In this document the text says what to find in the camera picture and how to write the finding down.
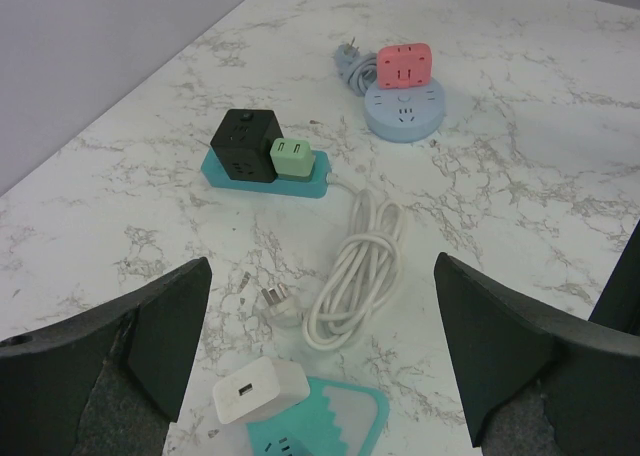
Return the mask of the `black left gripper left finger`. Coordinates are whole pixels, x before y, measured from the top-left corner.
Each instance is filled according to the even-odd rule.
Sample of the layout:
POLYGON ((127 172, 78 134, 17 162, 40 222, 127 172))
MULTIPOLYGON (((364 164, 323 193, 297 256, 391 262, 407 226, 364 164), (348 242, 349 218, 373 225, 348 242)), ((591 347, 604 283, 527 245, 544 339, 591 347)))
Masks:
POLYGON ((151 283, 1 343, 4 455, 159 455, 179 418, 212 271, 151 283))

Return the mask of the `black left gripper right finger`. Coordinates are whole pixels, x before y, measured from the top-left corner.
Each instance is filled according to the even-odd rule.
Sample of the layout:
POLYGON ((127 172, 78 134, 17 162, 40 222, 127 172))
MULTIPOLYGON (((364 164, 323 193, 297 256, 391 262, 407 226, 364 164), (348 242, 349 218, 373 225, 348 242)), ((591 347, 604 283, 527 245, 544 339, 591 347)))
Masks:
POLYGON ((442 253, 436 292, 466 424, 485 442, 500 409, 531 388, 566 455, 639 452, 639 328, 584 320, 442 253))

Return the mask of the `pink plug adapter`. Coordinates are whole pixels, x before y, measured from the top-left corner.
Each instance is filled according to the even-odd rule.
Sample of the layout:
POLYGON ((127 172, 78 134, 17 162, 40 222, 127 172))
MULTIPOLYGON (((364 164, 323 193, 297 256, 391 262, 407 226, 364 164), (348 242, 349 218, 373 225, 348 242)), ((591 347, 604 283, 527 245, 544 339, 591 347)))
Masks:
POLYGON ((381 89, 407 89, 430 83, 432 51, 426 43, 387 46, 376 58, 377 83, 381 89))

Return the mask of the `white charger plug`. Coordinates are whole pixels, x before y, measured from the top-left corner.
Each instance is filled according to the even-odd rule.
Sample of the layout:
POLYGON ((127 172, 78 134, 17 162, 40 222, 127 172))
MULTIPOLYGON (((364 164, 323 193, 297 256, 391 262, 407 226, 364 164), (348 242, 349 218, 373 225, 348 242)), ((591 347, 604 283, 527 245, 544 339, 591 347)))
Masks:
POLYGON ((212 395, 224 424, 265 421, 304 401, 311 389, 296 362, 262 356, 217 381, 212 395))

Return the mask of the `teal triangular power strip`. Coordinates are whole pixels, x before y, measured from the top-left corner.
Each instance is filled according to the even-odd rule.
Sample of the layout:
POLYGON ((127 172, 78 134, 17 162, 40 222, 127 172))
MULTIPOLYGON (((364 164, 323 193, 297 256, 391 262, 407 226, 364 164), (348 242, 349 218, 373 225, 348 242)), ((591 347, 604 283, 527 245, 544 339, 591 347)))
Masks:
POLYGON ((255 455, 370 456, 390 405, 380 390, 317 377, 310 395, 262 422, 247 425, 255 455))

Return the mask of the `green plug adapter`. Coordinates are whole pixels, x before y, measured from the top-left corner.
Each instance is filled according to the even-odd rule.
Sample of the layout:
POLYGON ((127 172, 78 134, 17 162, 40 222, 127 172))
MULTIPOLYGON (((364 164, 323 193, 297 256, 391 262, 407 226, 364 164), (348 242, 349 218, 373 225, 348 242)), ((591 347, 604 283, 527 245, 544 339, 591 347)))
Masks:
POLYGON ((315 156, 308 141, 277 138, 270 149, 270 157, 279 178, 293 181, 311 179, 315 156))

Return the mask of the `black cube charger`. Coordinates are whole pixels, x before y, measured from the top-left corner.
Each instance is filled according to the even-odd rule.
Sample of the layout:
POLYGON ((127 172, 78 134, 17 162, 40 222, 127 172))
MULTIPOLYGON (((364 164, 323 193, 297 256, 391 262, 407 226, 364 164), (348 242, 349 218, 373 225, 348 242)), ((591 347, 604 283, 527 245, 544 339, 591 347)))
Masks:
POLYGON ((283 134, 272 110, 230 109, 211 140, 211 147, 231 180, 271 183, 276 171, 270 149, 283 134))

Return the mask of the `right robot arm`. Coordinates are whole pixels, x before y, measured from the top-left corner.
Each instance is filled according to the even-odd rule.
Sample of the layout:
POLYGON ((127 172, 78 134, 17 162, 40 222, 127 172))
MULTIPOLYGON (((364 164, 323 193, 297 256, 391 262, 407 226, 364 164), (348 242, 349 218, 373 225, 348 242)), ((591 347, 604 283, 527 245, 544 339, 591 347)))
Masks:
POLYGON ((441 253, 434 278, 448 337, 573 341, 639 334, 637 101, 583 91, 597 42, 572 42, 571 7, 458 0, 453 25, 427 21, 454 119, 429 165, 447 179, 415 206, 451 224, 475 257, 441 253))

